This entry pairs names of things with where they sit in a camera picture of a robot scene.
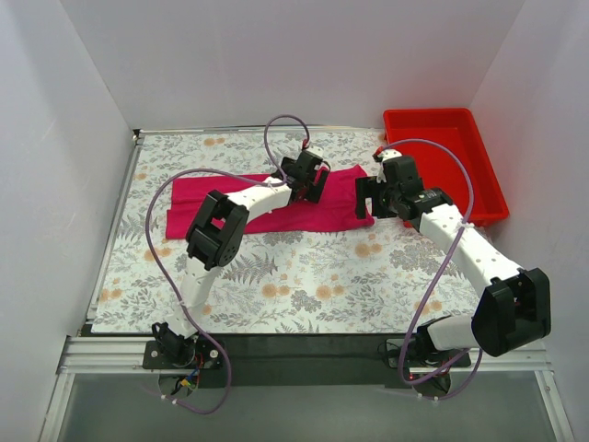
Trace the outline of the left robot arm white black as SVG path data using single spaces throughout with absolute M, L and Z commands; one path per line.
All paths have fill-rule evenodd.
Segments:
M 152 326 L 160 354 L 174 367 L 189 366 L 196 356 L 192 336 L 205 336 L 196 325 L 216 277 L 236 256 L 248 223 L 298 201 L 316 204 L 325 187 L 330 166 L 321 148 L 302 150 L 298 158 L 285 157 L 263 181 L 221 170 L 214 174 L 245 182 L 244 190 L 206 194 L 187 233 L 187 262 L 180 285 L 173 285 L 178 300 L 174 313 Z

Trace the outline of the magenta t shirt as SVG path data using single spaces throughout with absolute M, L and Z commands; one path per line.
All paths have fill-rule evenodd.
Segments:
M 368 216 L 359 219 L 355 214 L 355 180 L 366 173 L 356 165 L 331 172 L 319 202 L 301 201 L 248 223 L 247 234 L 305 231 L 331 233 L 370 227 L 375 221 Z M 249 187 L 248 182 L 224 176 L 179 178 L 173 181 L 171 206 L 167 210 L 165 238 L 184 239 L 208 192 L 225 194 Z

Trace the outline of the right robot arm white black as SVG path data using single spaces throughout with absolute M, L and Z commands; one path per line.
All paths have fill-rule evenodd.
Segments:
M 408 349 L 427 366 L 450 351 L 479 348 L 504 355 L 551 332 L 548 276 L 526 270 L 468 225 L 441 189 L 423 185 L 417 165 L 396 150 L 373 155 L 379 171 L 356 182 L 358 217 L 398 217 L 432 241 L 466 276 L 479 298 L 471 315 L 430 320 L 412 333 Z

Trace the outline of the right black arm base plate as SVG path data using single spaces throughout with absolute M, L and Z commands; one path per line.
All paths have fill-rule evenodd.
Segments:
M 389 368 L 397 368 L 404 339 L 388 338 L 376 347 L 377 355 Z M 460 350 L 437 351 L 426 347 L 414 337 L 409 339 L 403 366 L 438 368 L 460 354 Z

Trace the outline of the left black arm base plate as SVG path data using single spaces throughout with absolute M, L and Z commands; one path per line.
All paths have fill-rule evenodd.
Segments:
M 225 364 L 220 351 L 209 341 L 188 341 L 185 347 L 174 355 L 161 343 L 149 341 L 144 349 L 143 369 L 174 370 L 197 366 L 204 369 L 219 369 Z

